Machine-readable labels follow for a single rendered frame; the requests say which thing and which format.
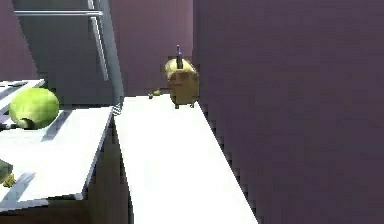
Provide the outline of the white counter cabinet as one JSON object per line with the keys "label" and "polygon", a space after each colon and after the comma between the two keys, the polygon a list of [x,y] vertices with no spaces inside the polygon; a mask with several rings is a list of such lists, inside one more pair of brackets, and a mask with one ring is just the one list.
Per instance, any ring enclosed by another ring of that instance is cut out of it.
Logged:
{"label": "white counter cabinet", "polygon": [[116,128],[134,224],[258,224],[199,105],[127,97]]}

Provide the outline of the green round lettuce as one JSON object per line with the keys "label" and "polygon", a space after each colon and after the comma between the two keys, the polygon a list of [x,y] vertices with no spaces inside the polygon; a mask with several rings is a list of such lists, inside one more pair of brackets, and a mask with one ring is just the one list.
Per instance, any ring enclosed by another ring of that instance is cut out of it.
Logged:
{"label": "green round lettuce", "polygon": [[20,91],[9,105],[11,120],[20,128],[38,130],[49,126],[58,116],[59,100],[46,88]]}

